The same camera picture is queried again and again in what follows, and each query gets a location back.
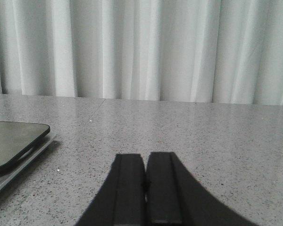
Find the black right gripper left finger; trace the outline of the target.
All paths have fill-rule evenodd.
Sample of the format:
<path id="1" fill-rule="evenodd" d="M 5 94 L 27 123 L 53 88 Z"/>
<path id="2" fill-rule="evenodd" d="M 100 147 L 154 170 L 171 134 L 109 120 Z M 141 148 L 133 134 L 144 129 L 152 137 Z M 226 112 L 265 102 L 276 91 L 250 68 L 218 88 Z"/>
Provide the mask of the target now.
<path id="1" fill-rule="evenodd" d="M 117 154 L 77 226 L 144 226 L 145 169 L 140 154 Z"/>

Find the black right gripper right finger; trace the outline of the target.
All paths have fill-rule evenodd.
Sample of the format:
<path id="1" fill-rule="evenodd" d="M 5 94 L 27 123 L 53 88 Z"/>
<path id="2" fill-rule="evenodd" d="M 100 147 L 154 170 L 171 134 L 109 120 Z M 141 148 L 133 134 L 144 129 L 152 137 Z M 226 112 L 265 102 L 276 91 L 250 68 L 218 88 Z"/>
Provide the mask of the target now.
<path id="1" fill-rule="evenodd" d="M 208 192 L 175 153 L 152 152 L 147 164 L 149 226 L 252 226 Z"/>

